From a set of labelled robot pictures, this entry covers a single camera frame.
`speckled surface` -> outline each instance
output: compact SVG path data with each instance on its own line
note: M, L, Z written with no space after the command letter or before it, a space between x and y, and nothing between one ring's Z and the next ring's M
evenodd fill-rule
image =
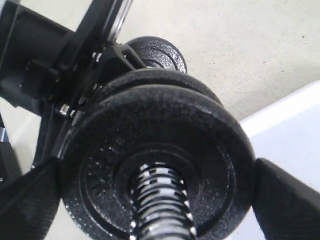
M73 30L90 2L22 0ZM316 0L134 0L119 42L145 35L169 40L183 53L189 74L241 120L320 79L319 16ZM0 111L26 172L39 118L3 99ZM64 208L57 216L48 240L86 239Z

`gray floor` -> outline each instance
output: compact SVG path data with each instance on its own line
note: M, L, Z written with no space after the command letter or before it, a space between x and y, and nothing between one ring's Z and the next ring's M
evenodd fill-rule
M91 0L23 0L75 30ZM320 1L134 0L118 39L158 36L184 54L189 74L207 84L238 119L320 79ZM0 99L22 171L30 169L39 117ZM84 240L61 207L48 240Z

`black weight plate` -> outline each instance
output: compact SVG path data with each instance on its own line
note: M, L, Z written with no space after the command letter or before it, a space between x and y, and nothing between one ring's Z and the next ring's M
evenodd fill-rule
M219 98L199 80L179 71L162 68L144 68L130 71L102 87L97 95L98 99L101 99L129 88L154 84L173 85L190 89L206 95L222 105Z
M159 142L186 151L199 172L198 188L187 188L200 239L223 239L241 222L253 197L254 156L240 125L202 94L147 85L94 106L64 145L62 198L92 238L128 239L132 209L117 197L117 169L132 150Z
M187 72L186 61L179 49L171 42L155 36L142 36L127 44L148 67Z

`metal rod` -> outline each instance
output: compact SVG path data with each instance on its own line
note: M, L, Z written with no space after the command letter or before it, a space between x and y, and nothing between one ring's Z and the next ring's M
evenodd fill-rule
M195 240L187 191L179 173L163 163L143 165L133 182L135 215L130 240Z

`concrete floor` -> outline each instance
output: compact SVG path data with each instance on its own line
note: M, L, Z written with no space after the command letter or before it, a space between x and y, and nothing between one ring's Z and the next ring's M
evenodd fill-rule
M22 0L72 30L90 2ZM207 84L242 120L320 79L319 16L316 0L135 0L118 42L146 35L171 41L183 53L189 74ZM2 99L0 110L26 172L40 119ZM65 209L58 215L65 216ZM86 237L67 216L63 222L56 218L46 239Z

